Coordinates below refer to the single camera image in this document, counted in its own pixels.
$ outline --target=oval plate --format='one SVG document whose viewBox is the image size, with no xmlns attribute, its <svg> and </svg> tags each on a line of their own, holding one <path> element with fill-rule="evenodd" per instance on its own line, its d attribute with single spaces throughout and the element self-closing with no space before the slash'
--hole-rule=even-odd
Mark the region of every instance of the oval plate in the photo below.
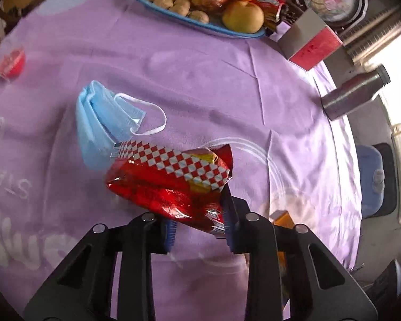
<svg viewBox="0 0 401 321">
<path fill-rule="evenodd" d="M 164 17 L 172 19 L 174 22 L 183 23 L 191 28 L 195 28 L 197 30 L 205 32 L 206 34 L 216 35 L 221 37 L 230 37 L 230 38 L 260 38 L 265 34 L 264 28 L 261 28 L 255 34 L 244 34 L 242 32 L 234 32 L 232 30 L 226 29 L 222 24 L 220 24 L 215 20 L 211 21 L 208 24 L 202 24 L 197 20 L 193 20 L 187 17 L 182 17 L 181 15 L 174 12 L 170 12 L 165 8 L 158 7 L 148 0 L 137 0 L 137 1 L 153 11 L 161 13 Z"/>
</svg>

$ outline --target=cardboard box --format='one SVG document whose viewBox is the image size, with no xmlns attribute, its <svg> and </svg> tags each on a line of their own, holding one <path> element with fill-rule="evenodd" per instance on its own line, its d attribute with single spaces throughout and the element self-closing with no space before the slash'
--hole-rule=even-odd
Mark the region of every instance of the cardboard box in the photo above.
<svg viewBox="0 0 401 321">
<path fill-rule="evenodd" d="M 308 9 L 278 40 L 278 45 L 288 60 L 308 71 L 343 43 L 313 10 Z"/>
</svg>

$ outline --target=red and white checkered strip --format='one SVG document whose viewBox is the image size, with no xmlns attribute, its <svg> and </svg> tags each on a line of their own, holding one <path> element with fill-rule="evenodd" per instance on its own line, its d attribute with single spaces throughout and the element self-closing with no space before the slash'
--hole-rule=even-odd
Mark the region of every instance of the red and white checkered strip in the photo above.
<svg viewBox="0 0 401 321">
<path fill-rule="evenodd" d="M 193 180 L 211 189 L 223 189 L 229 177 L 229 169 L 209 163 L 190 154 L 173 150 L 168 147 L 156 146 L 143 141 L 129 140 L 120 145 L 117 159 L 130 159 L 136 163 L 146 163 L 156 166 L 158 170 L 165 169 L 175 177 L 184 177 L 186 181 Z"/>
</svg>

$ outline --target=gray tumbler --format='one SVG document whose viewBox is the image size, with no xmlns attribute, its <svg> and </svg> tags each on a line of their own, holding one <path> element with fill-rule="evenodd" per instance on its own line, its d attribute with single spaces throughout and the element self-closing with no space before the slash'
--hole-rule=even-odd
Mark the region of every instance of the gray tumbler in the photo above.
<svg viewBox="0 0 401 321">
<path fill-rule="evenodd" d="M 359 74 L 325 95 L 322 106 L 330 121 L 334 121 L 373 101 L 390 77 L 383 65 L 377 69 Z"/>
</svg>

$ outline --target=round table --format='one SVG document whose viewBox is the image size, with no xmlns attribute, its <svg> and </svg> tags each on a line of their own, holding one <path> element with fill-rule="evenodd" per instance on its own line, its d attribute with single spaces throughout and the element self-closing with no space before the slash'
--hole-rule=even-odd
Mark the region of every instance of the round table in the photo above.
<svg viewBox="0 0 401 321">
<path fill-rule="evenodd" d="M 75 103 L 93 79 L 163 108 L 166 128 L 146 141 L 230 143 L 234 196 L 263 216 L 289 210 L 354 265 L 359 171 L 347 119 L 323 113 L 320 96 L 334 88 L 323 63 L 305 72 L 270 39 L 207 35 L 135 0 L 47 0 L 0 55 L 17 45 L 26 68 L 0 79 L 0 290 L 18 312 L 95 223 L 120 226 L 144 211 L 83 164 Z M 161 124 L 140 108 L 140 131 Z M 158 320 L 243 319 L 248 270 L 225 240 L 178 225 L 173 251 L 152 266 Z"/>
</svg>

